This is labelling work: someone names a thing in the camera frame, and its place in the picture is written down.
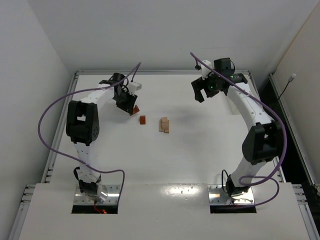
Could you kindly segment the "reddish arch wood block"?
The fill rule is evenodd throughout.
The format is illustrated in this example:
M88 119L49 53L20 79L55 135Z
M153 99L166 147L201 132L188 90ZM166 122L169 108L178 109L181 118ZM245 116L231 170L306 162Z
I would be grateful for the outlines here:
M140 111L139 107L137 105L134 106L133 111L132 111L132 115L137 114Z

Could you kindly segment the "reddish brown wood block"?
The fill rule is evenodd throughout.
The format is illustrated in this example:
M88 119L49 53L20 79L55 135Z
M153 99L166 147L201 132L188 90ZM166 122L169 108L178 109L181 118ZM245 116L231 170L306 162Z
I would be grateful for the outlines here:
M139 116L139 123L141 125L145 125L146 124L146 116L145 115L140 115Z

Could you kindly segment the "long light wood block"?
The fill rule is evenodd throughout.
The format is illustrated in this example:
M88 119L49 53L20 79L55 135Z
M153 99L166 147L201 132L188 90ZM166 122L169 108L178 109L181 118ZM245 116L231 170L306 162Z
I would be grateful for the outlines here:
M162 119L159 120L159 132L164 132L165 130L163 129L163 126L162 126L163 122L162 122Z
M162 122L162 129L163 129L164 133L170 132L170 121L169 120Z

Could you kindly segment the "small light wood cube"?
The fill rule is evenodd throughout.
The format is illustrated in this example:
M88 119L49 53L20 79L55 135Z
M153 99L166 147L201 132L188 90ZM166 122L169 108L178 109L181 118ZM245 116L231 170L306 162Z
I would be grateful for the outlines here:
M162 117L160 120L162 124L166 124L169 121L167 117Z
M169 128L169 126L170 126L170 121L168 121L168 122L165 123L165 124L162 124L162 128L163 128L164 130L167 130L167 129Z

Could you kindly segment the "white perforated plastic basket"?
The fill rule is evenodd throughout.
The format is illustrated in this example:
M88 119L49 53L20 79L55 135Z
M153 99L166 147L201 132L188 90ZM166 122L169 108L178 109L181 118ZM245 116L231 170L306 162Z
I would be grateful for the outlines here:
M239 112L237 106L234 104L234 102L230 98L227 98L227 100L228 100L232 114L233 115L240 115L240 112Z

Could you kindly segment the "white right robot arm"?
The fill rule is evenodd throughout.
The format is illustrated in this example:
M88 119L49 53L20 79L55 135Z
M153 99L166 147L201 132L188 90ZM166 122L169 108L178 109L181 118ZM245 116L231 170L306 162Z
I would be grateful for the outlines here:
M241 146L242 160L224 185L228 196L237 196L249 190L262 167L284 152L285 127L277 116L264 110L262 102L252 94L247 77L235 72L230 58L214 62L197 58L195 62L195 69L201 72L201 77L191 83L195 100L202 103L205 98L224 93L238 109L248 130Z

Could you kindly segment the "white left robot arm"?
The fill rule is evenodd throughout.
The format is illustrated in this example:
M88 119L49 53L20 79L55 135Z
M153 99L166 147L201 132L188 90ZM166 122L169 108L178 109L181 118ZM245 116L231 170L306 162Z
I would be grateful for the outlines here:
M121 73L114 73L108 80L102 80L98 88L80 100L71 100L68 104L66 135L74 144L79 167L74 170L80 192L97 201L103 196L101 173L93 170L95 155L93 144L100 133L99 110L110 100L116 107L133 115L136 92L142 88L138 82L126 81Z

